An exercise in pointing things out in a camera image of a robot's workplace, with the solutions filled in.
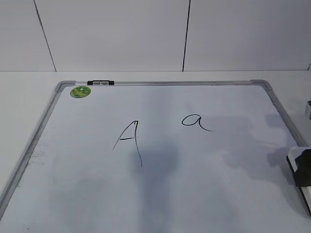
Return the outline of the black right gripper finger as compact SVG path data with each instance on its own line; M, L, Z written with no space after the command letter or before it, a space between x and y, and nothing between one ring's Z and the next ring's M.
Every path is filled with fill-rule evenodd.
M311 185L311 150L304 150L295 158L297 171L294 172L294 181L298 187Z

